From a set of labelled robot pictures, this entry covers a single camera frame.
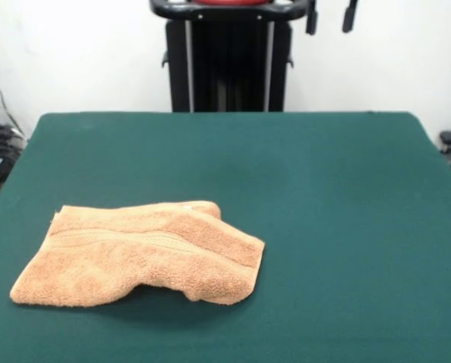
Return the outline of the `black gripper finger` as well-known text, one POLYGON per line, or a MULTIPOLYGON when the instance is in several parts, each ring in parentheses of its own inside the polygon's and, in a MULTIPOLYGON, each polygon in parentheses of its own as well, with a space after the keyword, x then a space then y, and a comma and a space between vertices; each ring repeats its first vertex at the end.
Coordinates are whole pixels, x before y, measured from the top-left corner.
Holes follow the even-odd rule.
POLYGON ((356 16, 356 0, 349 0, 344 13, 344 22, 342 25, 343 33, 349 33, 353 30, 353 25, 356 16))
POLYGON ((318 11, 316 9, 317 1, 309 0, 308 11, 306 14, 306 33, 308 35, 315 35, 318 23, 318 11))

